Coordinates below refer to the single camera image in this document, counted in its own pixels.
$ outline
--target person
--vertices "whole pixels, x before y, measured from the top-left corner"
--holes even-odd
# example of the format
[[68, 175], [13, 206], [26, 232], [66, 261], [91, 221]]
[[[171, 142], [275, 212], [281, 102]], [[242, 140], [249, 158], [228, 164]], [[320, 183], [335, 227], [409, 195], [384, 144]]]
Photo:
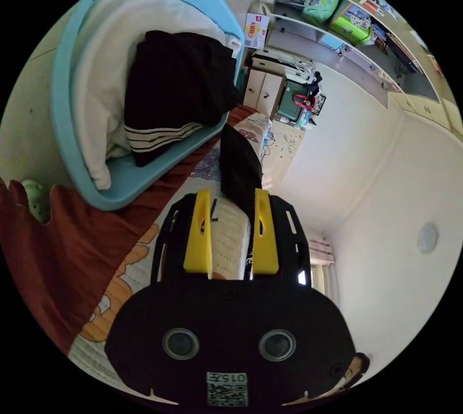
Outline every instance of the person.
[[369, 367], [370, 358], [365, 353], [356, 353], [354, 359], [352, 360], [351, 364], [349, 365], [349, 368], [347, 369], [342, 379], [330, 391], [327, 391], [326, 393], [323, 393], [323, 395], [317, 396], [316, 398], [309, 398], [306, 395], [302, 398], [299, 398], [298, 400], [292, 401], [290, 403], [285, 403], [284, 406], [320, 400], [322, 398], [328, 398], [337, 393], [348, 390], [365, 375]]

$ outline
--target yellow bracket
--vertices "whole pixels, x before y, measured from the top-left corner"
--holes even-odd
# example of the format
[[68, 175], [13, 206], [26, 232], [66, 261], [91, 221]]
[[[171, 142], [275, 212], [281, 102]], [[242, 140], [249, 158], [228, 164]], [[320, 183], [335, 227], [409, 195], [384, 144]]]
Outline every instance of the yellow bracket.
[[256, 189], [252, 273], [276, 274], [278, 269], [278, 253], [269, 192]]
[[183, 269], [212, 277], [211, 194], [207, 189], [196, 194]]

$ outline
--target hair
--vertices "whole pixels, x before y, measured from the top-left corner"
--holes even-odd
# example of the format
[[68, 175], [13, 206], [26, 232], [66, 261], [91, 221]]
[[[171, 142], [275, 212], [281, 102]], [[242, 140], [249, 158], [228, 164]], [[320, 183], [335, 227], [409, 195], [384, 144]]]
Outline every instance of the hair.
[[346, 385], [344, 385], [344, 390], [348, 390], [352, 385], [355, 385], [365, 375], [365, 372], [367, 372], [370, 367], [370, 358], [365, 353], [356, 353], [355, 357], [360, 359], [360, 371], [352, 377]]

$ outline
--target green storage box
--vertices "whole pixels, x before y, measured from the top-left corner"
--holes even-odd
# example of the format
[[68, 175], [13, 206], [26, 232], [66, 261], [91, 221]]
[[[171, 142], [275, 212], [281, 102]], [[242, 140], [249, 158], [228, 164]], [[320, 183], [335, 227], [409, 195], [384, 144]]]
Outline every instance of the green storage box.
[[302, 107], [297, 106], [293, 102], [295, 94], [307, 94], [307, 85], [301, 85], [295, 81], [287, 80], [285, 90], [283, 91], [277, 113], [289, 118], [291, 121], [298, 121]]
[[318, 4], [305, 6], [301, 16], [309, 24], [322, 25], [333, 15], [338, 4], [339, 0], [321, 0]]
[[373, 36], [369, 14], [346, 0], [339, 4], [329, 28], [354, 46], [368, 42]]

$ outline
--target orange blanket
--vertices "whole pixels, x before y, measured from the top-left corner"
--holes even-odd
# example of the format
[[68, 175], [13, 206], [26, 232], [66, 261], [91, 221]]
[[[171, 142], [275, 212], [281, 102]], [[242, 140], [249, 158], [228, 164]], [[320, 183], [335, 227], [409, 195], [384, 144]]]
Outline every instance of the orange blanket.
[[[234, 126], [254, 112], [237, 107], [228, 123]], [[30, 312], [65, 354], [123, 259], [218, 139], [116, 212], [90, 207], [74, 189], [53, 187], [46, 225], [28, 211], [23, 186], [12, 181], [8, 189], [0, 179], [0, 243], [8, 268]]]

